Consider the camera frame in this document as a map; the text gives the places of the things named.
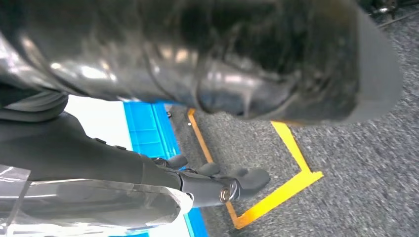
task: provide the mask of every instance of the white surface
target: white surface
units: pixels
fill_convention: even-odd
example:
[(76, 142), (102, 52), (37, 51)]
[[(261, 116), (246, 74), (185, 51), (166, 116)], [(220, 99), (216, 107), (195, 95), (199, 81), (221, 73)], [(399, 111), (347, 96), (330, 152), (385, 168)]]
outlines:
[[(65, 111), (76, 116), (89, 137), (97, 137), (109, 145), (119, 145), (132, 150), (122, 102), (70, 96)], [(151, 237), (189, 237), (183, 216), (173, 223), (150, 229)]]

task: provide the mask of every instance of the orange tape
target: orange tape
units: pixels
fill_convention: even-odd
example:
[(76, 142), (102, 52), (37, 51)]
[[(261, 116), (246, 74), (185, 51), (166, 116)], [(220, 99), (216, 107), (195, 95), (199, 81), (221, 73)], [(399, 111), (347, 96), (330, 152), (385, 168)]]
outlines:
[[(195, 110), (193, 109), (188, 111), (189, 121), (191, 122), (192, 128), (194, 129), (194, 132), (198, 138), (198, 142), (202, 148), (202, 151), (204, 152), (205, 158), (207, 159), (208, 163), (213, 162), (210, 151), (208, 150), (204, 138), (202, 137), (202, 134), (195, 121), (194, 112)], [(322, 172), (311, 172), (288, 126), (280, 122), (272, 122), (272, 125), (294, 157), (295, 161), (301, 169), (301, 172), (239, 217), (234, 210), (233, 204), (231, 202), (226, 203), (226, 207), (228, 213), (230, 214), (231, 220), (233, 221), (234, 227), (238, 230), (254, 222), (258, 218), (262, 217), (281, 203), (290, 199), (292, 196), (296, 195), (323, 177)]]

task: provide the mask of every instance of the gray carpet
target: gray carpet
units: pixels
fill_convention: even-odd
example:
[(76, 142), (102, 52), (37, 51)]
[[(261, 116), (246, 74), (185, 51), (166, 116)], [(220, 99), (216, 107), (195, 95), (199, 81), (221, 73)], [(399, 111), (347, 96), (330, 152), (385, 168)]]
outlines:
[[(209, 236), (419, 236), (419, 16), (385, 31), (404, 72), (404, 92), (397, 107), (374, 121), (292, 128), (309, 166), (325, 177), (239, 231), (224, 206), (203, 208)], [(173, 107), (171, 111), (182, 152), (191, 166), (203, 164), (186, 109)], [(195, 118), (223, 172), (240, 166), (261, 167), (272, 176), (254, 199), (234, 203), (238, 214), (298, 172), (269, 122), (200, 112)]]

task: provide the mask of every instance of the blue panel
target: blue panel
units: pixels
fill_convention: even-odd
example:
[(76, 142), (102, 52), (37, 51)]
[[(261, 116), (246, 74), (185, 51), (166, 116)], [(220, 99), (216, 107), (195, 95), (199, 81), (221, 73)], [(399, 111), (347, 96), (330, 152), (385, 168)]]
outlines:
[[(163, 103), (126, 102), (124, 108), (132, 148), (135, 152), (151, 158), (165, 159), (180, 154)], [(208, 237), (198, 208), (192, 209), (185, 215), (185, 221), (191, 237)]]
[(141, 233), (141, 234), (129, 236), (129, 237), (150, 237), (150, 235), (148, 233)]

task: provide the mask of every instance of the clear plastic wrap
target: clear plastic wrap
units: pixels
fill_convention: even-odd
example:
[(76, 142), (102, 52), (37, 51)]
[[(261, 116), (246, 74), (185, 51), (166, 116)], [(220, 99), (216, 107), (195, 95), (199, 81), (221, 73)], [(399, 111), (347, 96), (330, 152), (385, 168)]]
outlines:
[(1, 183), (8, 195), (0, 197), (2, 210), (8, 210), (1, 220), (4, 236), (127, 235), (171, 223), (192, 207), (187, 194), (162, 186), (90, 179), (26, 182), (27, 177), (11, 183), (16, 187)]
[(27, 189), (29, 170), (0, 165), (0, 236), (8, 234), (21, 204), (21, 194)]

